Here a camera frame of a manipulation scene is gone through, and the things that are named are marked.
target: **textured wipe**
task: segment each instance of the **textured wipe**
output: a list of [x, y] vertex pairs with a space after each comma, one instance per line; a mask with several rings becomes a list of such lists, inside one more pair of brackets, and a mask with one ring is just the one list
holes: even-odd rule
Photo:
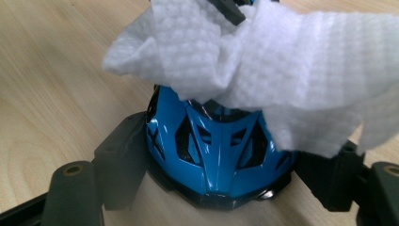
[[172, 87], [181, 100], [261, 109], [278, 148], [331, 157], [363, 123], [359, 153], [399, 130], [399, 17], [256, 1], [229, 23], [204, 0], [152, 0], [104, 68]]

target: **wooden table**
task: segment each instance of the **wooden table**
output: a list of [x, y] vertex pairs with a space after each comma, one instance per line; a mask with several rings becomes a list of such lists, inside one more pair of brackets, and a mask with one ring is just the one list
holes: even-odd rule
[[[301, 12], [399, 13], [396, 0], [286, 0]], [[101, 69], [107, 47], [149, 6], [146, 0], [0, 0], [0, 212], [46, 192], [60, 166], [91, 160], [126, 116], [143, 111], [152, 84]], [[399, 137], [366, 163], [399, 162]], [[132, 211], [106, 213], [106, 225], [355, 225], [329, 213], [294, 175], [273, 201], [233, 211], [197, 209], [148, 175]]]

